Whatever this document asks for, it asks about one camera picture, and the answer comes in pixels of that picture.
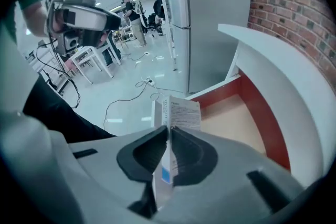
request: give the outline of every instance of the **power strip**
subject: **power strip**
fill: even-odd
[[[154,86],[155,85],[155,82],[151,79],[151,77],[147,77],[146,81],[148,82],[148,84],[150,86]]]

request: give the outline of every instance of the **black shirt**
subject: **black shirt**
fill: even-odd
[[[131,11],[132,11],[131,15],[130,15],[130,16],[128,16],[128,17],[129,17],[129,19],[130,19],[131,21],[133,21],[133,20],[136,20],[136,19],[140,18],[140,15],[139,15],[139,14],[137,14],[136,12],[134,12],[134,10],[133,10],[133,5],[132,5],[132,3],[131,3],[131,2],[127,2],[127,3],[126,3],[126,9],[127,9],[127,10],[131,10]]]

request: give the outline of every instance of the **white chair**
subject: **white chair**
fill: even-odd
[[[90,79],[84,74],[82,68],[80,67],[81,64],[83,64],[84,62],[91,60],[93,61],[94,65],[98,68],[99,71],[101,71],[101,68],[98,66],[97,61],[99,61],[99,63],[101,64],[101,66],[103,67],[103,69],[106,71],[106,73],[109,75],[110,78],[113,78],[113,75],[111,73],[111,71],[108,69],[108,67],[106,66],[105,60],[103,59],[103,55],[102,52],[107,50],[108,48],[111,49],[112,53],[114,54],[115,59],[117,60],[118,64],[121,64],[120,60],[118,59],[115,51],[113,50],[111,43],[109,42],[109,40],[107,39],[108,44],[104,45],[100,48],[95,48],[95,47],[82,47],[79,49],[79,51],[77,53],[75,53],[73,56],[71,56],[71,60],[74,62],[74,64],[76,65],[76,67],[78,68],[79,72],[82,73],[82,75],[88,80],[88,82],[90,84],[92,84],[92,82],[90,81]],[[87,55],[81,59],[80,61],[77,61],[76,59],[78,57],[80,57],[81,55],[83,55],[83,53],[87,53]]]

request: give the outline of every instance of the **black cable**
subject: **black cable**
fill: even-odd
[[[52,68],[52,69],[55,69],[57,72],[61,72],[61,73],[64,73],[64,74],[65,74],[67,80],[71,82],[71,84],[73,85],[73,87],[74,87],[74,89],[75,89],[75,91],[76,91],[76,93],[77,93],[77,97],[78,97],[78,98],[77,98],[76,105],[71,107],[71,108],[73,108],[73,109],[76,109],[76,108],[78,107],[79,103],[80,103],[80,94],[79,94],[79,92],[78,92],[78,88],[77,88],[76,84],[74,83],[74,81],[72,80],[72,78],[70,78],[70,76],[65,72],[65,69],[64,69],[63,65],[60,63],[60,60],[59,60],[59,58],[58,58],[58,55],[57,55],[57,53],[55,53],[54,41],[52,40],[51,36],[49,36],[49,40],[50,40],[50,43],[48,43],[48,44],[43,44],[43,45],[40,45],[40,46],[37,47],[37,49],[36,49],[36,59],[37,59],[38,61],[40,61],[41,63],[43,63],[44,65],[46,65],[46,66],[48,66],[48,67],[50,67],[50,68]],[[39,49],[40,47],[45,46],[45,45],[51,45],[51,46],[52,46],[53,52],[54,52],[55,56],[57,57],[58,64],[61,66],[61,68],[63,69],[63,71],[62,71],[62,70],[59,70],[59,69],[57,69],[57,68],[55,68],[55,67],[52,67],[52,66],[48,65],[48,64],[45,63],[45,62],[42,62],[42,61],[38,58],[38,49]]]
[[[157,89],[160,89],[160,90],[165,90],[165,91],[173,91],[173,92],[180,92],[180,93],[183,93],[181,91],[176,91],[176,90],[172,90],[172,89],[165,89],[165,88],[158,88],[156,87]]]
[[[135,86],[136,86],[137,88],[139,88],[139,87],[141,87],[142,85],[145,84],[145,87],[143,87],[143,89],[142,89],[142,91],[139,93],[139,95],[137,95],[136,97],[134,97],[134,98],[132,98],[132,99],[130,99],[130,100],[122,100],[122,99],[118,99],[118,100],[116,100],[116,101],[113,101],[112,103],[110,103],[110,104],[107,106],[107,108],[106,108],[106,110],[105,110],[105,118],[104,118],[104,123],[103,123],[104,130],[105,130],[105,121],[106,121],[106,116],[107,116],[107,110],[109,109],[110,105],[112,105],[112,104],[114,104],[114,103],[117,103],[117,102],[119,102],[119,101],[120,101],[120,102],[129,102],[129,101],[132,101],[132,100],[138,98],[138,97],[143,93],[143,91],[146,89],[146,86],[147,86],[147,84],[148,84],[149,82],[148,82],[148,81],[139,81],[138,83],[135,84]]]
[[[144,53],[143,56],[141,56],[141,57],[138,58],[138,59],[133,59],[133,58],[130,58],[129,56],[127,56],[127,59],[128,59],[128,60],[133,60],[133,61],[138,61],[138,60],[140,60],[142,57],[144,57],[145,55],[146,55],[146,53]]]

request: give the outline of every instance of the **wall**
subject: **wall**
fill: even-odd
[[[212,87],[209,87],[201,92],[186,97],[187,100],[193,100],[199,102],[201,109],[205,109],[210,105],[221,102],[222,100],[229,98],[239,92],[240,76],[218,83]]]
[[[294,46],[336,90],[336,25],[325,0],[251,0],[248,27]]]
[[[218,30],[240,40],[235,64],[272,110],[293,176],[309,186],[328,172],[336,154],[332,88],[316,65],[286,42],[246,27],[220,24]]]
[[[238,94],[201,109],[201,116],[202,132],[242,142],[266,155],[253,115]]]
[[[140,0],[142,4],[143,11],[145,12],[145,17],[148,18],[152,13],[154,13],[153,5],[155,0]]]
[[[241,75],[239,95],[259,129],[267,157],[290,170],[284,136],[277,119],[253,82],[241,70],[239,73]]]
[[[250,0],[189,0],[191,25],[189,48],[181,48],[181,45],[178,45],[180,31],[173,30],[176,54],[182,55],[180,51],[186,49],[187,55],[190,56],[189,93],[204,90],[225,79],[238,42],[230,36],[219,33],[217,27],[218,24],[246,27],[249,6]]]

